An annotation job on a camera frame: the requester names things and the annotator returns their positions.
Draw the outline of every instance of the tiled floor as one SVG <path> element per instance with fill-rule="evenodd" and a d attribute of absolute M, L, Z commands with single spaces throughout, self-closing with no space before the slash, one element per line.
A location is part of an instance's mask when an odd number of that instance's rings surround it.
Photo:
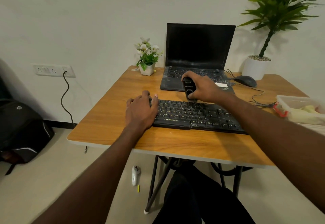
<path fill-rule="evenodd" d="M 84 147 L 66 140 L 70 130 L 55 130 L 55 137 L 32 162 L 16 166 L 8 176 L 4 174 L 9 164 L 0 163 L 0 223 L 30 223 L 104 151 L 101 148 L 89 148 L 87 154 L 84 154 Z M 169 173 L 152 211 L 144 215 L 153 162 L 153 155 L 131 153 L 107 223 L 152 223 L 173 174 L 173 171 Z M 139 166 L 142 171 L 140 193 L 131 184 L 133 165 Z M 219 180 L 209 163 L 196 162 L 195 165 L 208 176 Z M 159 173 L 162 172 L 162 166 L 159 162 Z M 226 185 L 231 187 L 233 177 L 226 177 L 225 180 Z M 252 169 L 243 173 L 239 199 L 256 223 L 325 223 L 325 215 L 277 169 Z"/>

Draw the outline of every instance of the plastic container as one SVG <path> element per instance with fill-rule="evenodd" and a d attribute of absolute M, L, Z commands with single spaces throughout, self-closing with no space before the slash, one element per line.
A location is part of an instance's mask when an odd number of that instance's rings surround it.
<path fill-rule="evenodd" d="M 300 109 L 307 105 L 313 105 L 318 113 L 296 112 L 292 109 Z M 291 97 L 287 95 L 277 95 L 277 103 L 274 110 L 281 116 L 286 117 L 291 122 L 312 129 L 325 135 L 325 104 L 313 98 Z"/>

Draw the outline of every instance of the hand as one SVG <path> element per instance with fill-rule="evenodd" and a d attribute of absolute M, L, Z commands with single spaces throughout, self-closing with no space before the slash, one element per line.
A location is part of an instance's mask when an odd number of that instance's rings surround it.
<path fill-rule="evenodd" d="M 191 78 L 196 86 L 196 90 L 189 94 L 189 99 L 198 99 L 203 102 L 213 102 L 221 104 L 221 101 L 225 99 L 228 93 L 221 90 L 208 76 L 201 77 L 192 71 L 185 72 L 183 78 Z"/>
<path fill-rule="evenodd" d="M 125 124 L 134 125 L 141 131 L 145 131 L 151 127 L 158 113 L 158 95 L 155 94 L 149 104 L 150 92 L 144 90 L 142 95 L 135 99 L 128 99 L 126 102 Z"/>

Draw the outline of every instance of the wall socket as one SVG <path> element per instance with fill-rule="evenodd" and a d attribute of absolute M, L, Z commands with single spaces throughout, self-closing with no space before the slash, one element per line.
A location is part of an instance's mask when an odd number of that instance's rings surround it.
<path fill-rule="evenodd" d="M 41 76 L 51 76 L 51 77 L 63 77 L 63 73 L 67 71 L 64 76 L 67 78 L 75 78 L 71 66 L 66 65 L 41 65 L 41 64 L 32 64 L 33 70 L 36 75 Z"/>

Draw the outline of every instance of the laptop screen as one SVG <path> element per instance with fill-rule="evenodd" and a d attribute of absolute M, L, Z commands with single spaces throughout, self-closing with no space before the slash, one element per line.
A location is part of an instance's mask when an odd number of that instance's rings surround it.
<path fill-rule="evenodd" d="M 223 70 L 235 27 L 168 23 L 166 66 Z"/>

